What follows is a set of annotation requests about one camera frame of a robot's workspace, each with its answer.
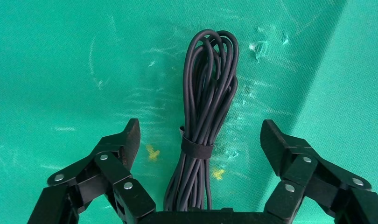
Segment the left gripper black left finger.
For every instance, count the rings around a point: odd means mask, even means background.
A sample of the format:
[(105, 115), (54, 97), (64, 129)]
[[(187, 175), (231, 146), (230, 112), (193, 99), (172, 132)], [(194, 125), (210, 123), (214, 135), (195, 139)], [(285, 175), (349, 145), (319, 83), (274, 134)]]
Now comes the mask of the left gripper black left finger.
[(76, 224), (94, 199), (105, 196), (123, 223), (138, 224), (156, 211), (131, 174), (139, 146), (139, 120), (130, 119), (122, 132), (102, 137), (88, 156), (48, 178), (28, 222)]

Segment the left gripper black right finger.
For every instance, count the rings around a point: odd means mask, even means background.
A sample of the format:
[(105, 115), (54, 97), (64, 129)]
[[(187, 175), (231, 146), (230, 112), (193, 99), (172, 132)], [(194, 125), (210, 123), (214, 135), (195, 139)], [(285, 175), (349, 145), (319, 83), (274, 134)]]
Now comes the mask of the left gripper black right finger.
[(290, 224), (310, 198), (336, 224), (378, 224), (378, 194), (366, 179), (322, 158), (306, 140), (284, 134), (271, 119), (262, 123), (260, 144), (280, 178), (265, 213)]

